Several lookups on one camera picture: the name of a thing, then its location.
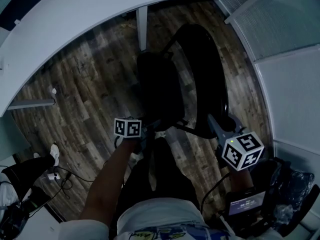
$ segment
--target screen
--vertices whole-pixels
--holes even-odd
[[[262,206],[266,192],[230,203],[229,215],[235,215]]]

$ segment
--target wooden floor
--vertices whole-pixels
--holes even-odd
[[[177,0],[151,6],[148,11],[147,49],[160,51],[185,23],[198,23],[213,36],[222,60],[231,113],[270,145],[270,129],[262,93],[252,65],[235,32],[211,1]],[[179,73],[186,119],[196,118],[196,89],[188,62],[175,44],[173,61]],[[56,104],[12,112],[32,148],[18,154],[21,161],[33,152],[48,153],[52,143],[60,148],[60,166],[93,180],[114,151],[115,117],[144,114],[137,79],[136,59],[140,53],[134,14],[116,17],[95,27],[58,52],[18,93],[16,100],[50,98],[55,88]],[[227,173],[215,158],[216,140],[205,140],[170,128],[167,133],[176,162],[191,179],[201,202],[205,193]],[[71,177],[73,187],[60,192],[49,204],[67,220],[76,219],[84,207],[90,183]],[[51,197],[59,190],[42,179]],[[205,217],[224,208],[228,180],[206,200]]]

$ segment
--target curved white desk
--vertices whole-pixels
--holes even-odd
[[[0,116],[28,79],[56,52],[93,27],[138,9],[145,49],[147,5],[164,0],[41,0],[0,47]]]

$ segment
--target forearm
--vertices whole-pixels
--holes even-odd
[[[254,186],[250,172],[248,169],[236,171],[229,166],[231,191],[238,192],[252,188]]]
[[[113,152],[90,187],[80,219],[103,220],[103,223],[110,224],[116,210],[128,160],[136,143],[134,140],[124,140]],[[89,211],[92,207],[101,207],[105,213],[102,214],[103,218],[93,217],[92,213],[97,213]]]

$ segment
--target black and white pattern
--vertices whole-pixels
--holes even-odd
[[[115,129],[116,134],[125,135],[125,122],[120,120],[115,120]]]
[[[236,138],[241,146],[244,148],[246,152],[254,150],[256,148],[261,147],[259,142],[252,136],[252,134],[247,134],[244,136],[240,136]]]
[[[234,149],[230,144],[227,144],[224,154],[222,155],[235,168],[238,167],[242,154]]]
[[[241,169],[243,168],[246,168],[246,167],[249,167],[253,164],[255,164],[257,161],[258,161],[258,158],[259,158],[259,154],[261,153],[261,149],[256,151],[256,152],[253,152],[252,154],[249,154],[246,156],[242,166],[241,166]]]
[[[140,129],[141,129],[141,123],[138,122],[128,122],[128,128],[127,128],[127,136],[140,136]]]

